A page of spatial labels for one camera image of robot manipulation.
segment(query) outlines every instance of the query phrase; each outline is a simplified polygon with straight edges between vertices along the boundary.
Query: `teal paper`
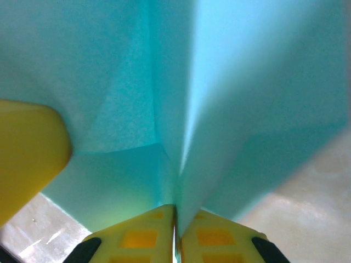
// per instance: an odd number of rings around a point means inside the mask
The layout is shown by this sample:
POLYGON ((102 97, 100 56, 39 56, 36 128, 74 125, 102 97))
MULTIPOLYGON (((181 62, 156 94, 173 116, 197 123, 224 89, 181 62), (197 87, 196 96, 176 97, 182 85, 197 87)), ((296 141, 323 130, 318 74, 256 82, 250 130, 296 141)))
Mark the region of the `teal paper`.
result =
POLYGON ((341 1, 1 5, 0 98, 63 116, 43 192, 92 231, 164 203, 180 234, 236 219, 347 122, 341 1))

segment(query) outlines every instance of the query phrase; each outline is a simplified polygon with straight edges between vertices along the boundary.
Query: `gray floor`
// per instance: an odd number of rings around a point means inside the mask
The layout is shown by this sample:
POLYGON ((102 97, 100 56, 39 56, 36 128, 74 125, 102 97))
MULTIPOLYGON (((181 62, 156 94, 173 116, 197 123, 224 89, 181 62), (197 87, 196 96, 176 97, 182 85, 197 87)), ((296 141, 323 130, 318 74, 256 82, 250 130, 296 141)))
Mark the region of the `gray floor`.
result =
MULTIPOLYGON (((292 263, 351 262, 351 130, 345 131, 240 220, 264 232, 292 263)), ((62 262, 89 231, 45 196, 2 229, 23 262, 62 262)))

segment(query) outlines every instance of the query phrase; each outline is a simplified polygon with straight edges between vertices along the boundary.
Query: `black rubber edge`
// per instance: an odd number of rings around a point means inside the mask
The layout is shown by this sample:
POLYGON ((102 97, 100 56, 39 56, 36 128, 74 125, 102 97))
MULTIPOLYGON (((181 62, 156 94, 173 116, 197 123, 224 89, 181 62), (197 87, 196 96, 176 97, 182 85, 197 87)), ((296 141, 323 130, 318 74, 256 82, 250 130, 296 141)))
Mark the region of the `black rubber edge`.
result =
POLYGON ((89 263, 101 245, 101 239, 93 237, 78 244, 63 263, 89 263))
POLYGON ((275 244, 260 237, 253 237, 252 243, 265 263, 290 263, 275 244))
POLYGON ((21 263, 11 255, 6 249, 0 246, 0 262, 1 263, 21 263))

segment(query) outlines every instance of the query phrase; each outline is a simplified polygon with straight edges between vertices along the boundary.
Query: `yellow plastic part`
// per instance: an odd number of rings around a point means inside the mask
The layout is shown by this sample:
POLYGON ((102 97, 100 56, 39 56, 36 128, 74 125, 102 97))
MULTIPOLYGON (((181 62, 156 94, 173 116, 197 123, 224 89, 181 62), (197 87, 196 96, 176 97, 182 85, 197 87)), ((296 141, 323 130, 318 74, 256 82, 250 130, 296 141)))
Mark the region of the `yellow plastic part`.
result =
POLYGON ((174 206, 163 205, 95 232, 101 239, 89 263, 171 263, 174 206))
POLYGON ((66 166, 70 138, 59 114, 0 100, 0 227, 66 166))
POLYGON ((200 210, 180 240, 182 263, 265 263, 251 241, 265 234, 200 210))

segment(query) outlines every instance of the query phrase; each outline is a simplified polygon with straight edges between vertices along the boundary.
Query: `concrete floor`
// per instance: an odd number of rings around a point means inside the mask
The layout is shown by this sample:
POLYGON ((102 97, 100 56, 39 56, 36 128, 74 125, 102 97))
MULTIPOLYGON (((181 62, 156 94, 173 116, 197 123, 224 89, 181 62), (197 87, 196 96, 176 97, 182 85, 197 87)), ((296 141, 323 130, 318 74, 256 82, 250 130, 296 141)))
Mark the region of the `concrete floor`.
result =
MULTIPOLYGON (((268 194, 240 223, 265 233, 292 263, 351 262, 351 129, 268 194)), ((43 195, 1 231, 26 263, 62 262, 89 234, 43 195)))

